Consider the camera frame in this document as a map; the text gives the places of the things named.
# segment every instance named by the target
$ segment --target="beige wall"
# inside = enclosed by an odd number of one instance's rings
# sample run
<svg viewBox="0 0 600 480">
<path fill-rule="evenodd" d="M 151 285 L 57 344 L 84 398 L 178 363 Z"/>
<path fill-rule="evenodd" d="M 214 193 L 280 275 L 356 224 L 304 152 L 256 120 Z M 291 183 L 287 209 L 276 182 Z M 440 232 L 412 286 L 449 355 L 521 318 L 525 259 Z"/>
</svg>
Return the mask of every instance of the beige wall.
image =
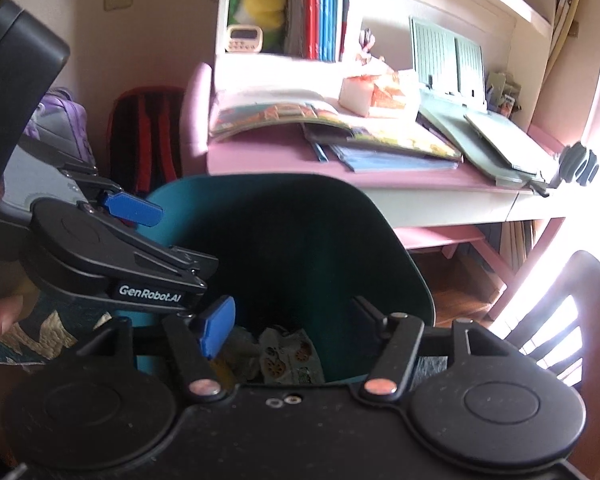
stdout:
<svg viewBox="0 0 600 480">
<path fill-rule="evenodd" d="M 577 38 L 567 38 L 532 120 L 563 144 L 580 140 L 600 77 L 600 0 L 580 0 Z"/>
<path fill-rule="evenodd" d="M 184 86 L 195 64 L 212 62 L 218 4 L 134 0 L 105 12 L 104 0 L 14 0 L 71 46 L 57 83 L 87 108 L 89 138 L 106 169 L 105 132 L 115 98 L 136 86 Z"/>
</svg>

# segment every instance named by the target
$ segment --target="stuffed toy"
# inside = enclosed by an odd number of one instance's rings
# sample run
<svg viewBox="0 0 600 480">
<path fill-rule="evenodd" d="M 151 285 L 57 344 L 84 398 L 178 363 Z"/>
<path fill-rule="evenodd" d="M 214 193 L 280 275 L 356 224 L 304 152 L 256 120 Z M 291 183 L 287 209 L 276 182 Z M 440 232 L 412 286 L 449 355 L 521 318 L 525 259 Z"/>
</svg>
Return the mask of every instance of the stuffed toy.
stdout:
<svg viewBox="0 0 600 480">
<path fill-rule="evenodd" d="M 229 0 L 229 25 L 257 25 L 262 51 L 282 52 L 286 0 Z"/>
</svg>

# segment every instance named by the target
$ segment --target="tissue box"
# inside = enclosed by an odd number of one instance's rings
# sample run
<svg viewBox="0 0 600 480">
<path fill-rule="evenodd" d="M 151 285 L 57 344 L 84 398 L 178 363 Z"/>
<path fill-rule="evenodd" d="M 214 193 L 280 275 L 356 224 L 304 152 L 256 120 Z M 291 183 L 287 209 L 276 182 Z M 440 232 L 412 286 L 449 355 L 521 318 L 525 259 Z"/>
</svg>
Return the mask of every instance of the tissue box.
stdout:
<svg viewBox="0 0 600 480">
<path fill-rule="evenodd" d="M 413 70 L 347 77 L 338 103 L 362 117 L 414 121 L 420 107 L 418 77 Z"/>
</svg>

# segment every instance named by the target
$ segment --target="brown floor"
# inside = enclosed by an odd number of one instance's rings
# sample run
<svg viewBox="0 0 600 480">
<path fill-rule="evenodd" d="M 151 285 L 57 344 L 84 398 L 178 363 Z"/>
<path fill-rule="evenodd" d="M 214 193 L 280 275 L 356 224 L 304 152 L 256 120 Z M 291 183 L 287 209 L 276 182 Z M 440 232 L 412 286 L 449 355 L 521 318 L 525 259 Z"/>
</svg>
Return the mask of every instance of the brown floor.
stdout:
<svg viewBox="0 0 600 480">
<path fill-rule="evenodd" d="M 482 322 L 491 306 L 489 298 L 485 295 L 484 286 L 476 282 L 458 256 L 450 260 L 440 252 L 411 256 L 433 295 L 436 326 L 450 326 L 458 317 Z"/>
</svg>

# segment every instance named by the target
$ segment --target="logo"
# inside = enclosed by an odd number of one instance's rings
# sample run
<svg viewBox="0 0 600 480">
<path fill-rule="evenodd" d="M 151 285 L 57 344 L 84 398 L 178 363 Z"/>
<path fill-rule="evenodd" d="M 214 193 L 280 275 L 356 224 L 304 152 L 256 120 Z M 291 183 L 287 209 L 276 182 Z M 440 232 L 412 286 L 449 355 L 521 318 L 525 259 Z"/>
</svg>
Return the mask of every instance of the logo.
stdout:
<svg viewBox="0 0 600 480">
<path fill-rule="evenodd" d="M 170 292 L 159 292 L 149 288 L 132 288 L 128 285 L 122 285 L 118 289 L 120 296 L 129 296 L 131 298 L 140 298 L 142 300 L 165 301 L 167 303 L 178 303 L 182 299 L 182 294 L 171 294 Z"/>
</svg>

